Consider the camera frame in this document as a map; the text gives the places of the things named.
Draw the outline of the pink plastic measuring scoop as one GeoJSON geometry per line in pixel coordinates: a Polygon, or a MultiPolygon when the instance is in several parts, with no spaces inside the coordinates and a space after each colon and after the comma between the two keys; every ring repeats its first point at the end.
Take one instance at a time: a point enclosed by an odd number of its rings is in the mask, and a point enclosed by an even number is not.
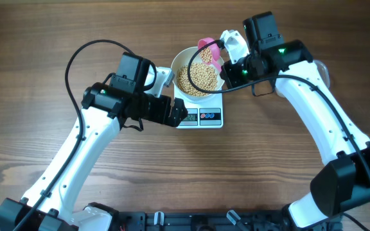
{"type": "MultiPolygon", "coordinates": [[[[198,41],[198,49],[213,41],[214,39],[210,37],[200,39],[198,41]]],[[[218,72],[221,72],[221,65],[218,63],[220,59],[220,48],[217,44],[212,44],[209,47],[206,47],[199,53],[199,56],[205,64],[213,65],[218,72]]]]}

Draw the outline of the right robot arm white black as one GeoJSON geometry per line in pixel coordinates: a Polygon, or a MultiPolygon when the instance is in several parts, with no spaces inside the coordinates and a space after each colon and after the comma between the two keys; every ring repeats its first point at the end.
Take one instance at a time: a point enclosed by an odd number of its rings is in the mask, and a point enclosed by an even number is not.
{"type": "Polygon", "coordinates": [[[285,41],[270,12],[245,19],[243,27],[243,35],[227,30],[220,37],[229,55],[222,79],[230,90],[268,81],[295,108],[323,163],[309,193],[287,208],[292,228],[311,228],[369,203],[370,138],[333,97],[309,50],[300,40],[285,41]]]}

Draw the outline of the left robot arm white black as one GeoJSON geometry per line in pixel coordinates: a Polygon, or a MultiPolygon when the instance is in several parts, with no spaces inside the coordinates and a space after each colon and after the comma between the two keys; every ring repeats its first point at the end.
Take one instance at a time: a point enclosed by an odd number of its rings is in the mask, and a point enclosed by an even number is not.
{"type": "Polygon", "coordinates": [[[188,111],[181,99],[147,91],[151,61],[123,53],[109,85],[85,90],[78,119],[51,164],[22,196],[0,205],[0,230],[121,230],[119,212],[90,203],[74,212],[76,199],[98,157],[128,118],[177,127],[188,111]]]}

